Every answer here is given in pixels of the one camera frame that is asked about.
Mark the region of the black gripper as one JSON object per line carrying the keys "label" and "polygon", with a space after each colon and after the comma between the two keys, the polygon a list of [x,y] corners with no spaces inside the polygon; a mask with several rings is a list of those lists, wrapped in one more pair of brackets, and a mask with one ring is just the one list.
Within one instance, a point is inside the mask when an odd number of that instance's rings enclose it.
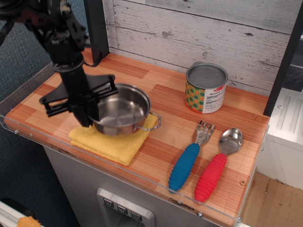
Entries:
{"label": "black gripper", "polygon": [[40,98],[48,116],[72,112],[83,127],[91,126],[99,117],[98,103],[101,99],[117,93],[114,75],[91,76],[84,72],[83,63],[74,65],[53,64],[61,76],[61,83]]}

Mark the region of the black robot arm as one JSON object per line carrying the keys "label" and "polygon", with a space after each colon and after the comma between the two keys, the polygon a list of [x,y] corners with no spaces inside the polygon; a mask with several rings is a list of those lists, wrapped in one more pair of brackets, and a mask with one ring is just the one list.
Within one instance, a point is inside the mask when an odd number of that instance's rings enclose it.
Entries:
{"label": "black robot arm", "polygon": [[0,31],[3,42],[15,23],[24,24],[50,56],[61,84],[40,98],[51,117],[72,112],[78,122],[89,127],[99,118],[101,99],[118,92],[114,75],[91,76],[84,72],[82,51],[88,38],[85,27],[76,19],[65,0],[2,0]]}

